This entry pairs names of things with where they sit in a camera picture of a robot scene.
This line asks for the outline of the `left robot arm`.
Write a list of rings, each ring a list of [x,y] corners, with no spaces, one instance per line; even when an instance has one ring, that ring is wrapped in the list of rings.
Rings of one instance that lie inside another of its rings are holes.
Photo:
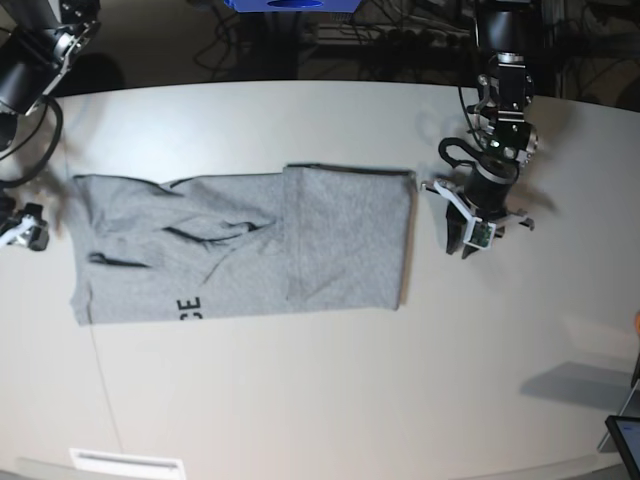
[[[473,140],[447,137],[438,145],[452,169],[469,172],[461,182],[436,178],[427,186],[448,202],[447,254],[464,258],[490,249],[509,223],[535,227],[526,211],[512,211],[506,201],[538,146],[525,117],[534,97],[526,60],[544,45],[537,1],[477,1],[474,13],[476,47],[488,64],[477,78],[478,102],[463,107]]]

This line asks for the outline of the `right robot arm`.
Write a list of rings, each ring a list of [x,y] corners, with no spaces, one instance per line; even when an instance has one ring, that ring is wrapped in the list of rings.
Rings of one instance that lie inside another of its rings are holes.
[[[1,159],[15,164],[1,181],[1,245],[44,251],[49,224],[38,203],[19,204],[9,194],[35,180],[47,167],[62,136],[64,117],[53,92],[101,23],[99,1],[3,1],[13,21],[1,42]],[[53,135],[39,158],[18,166],[15,155],[54,117]]]

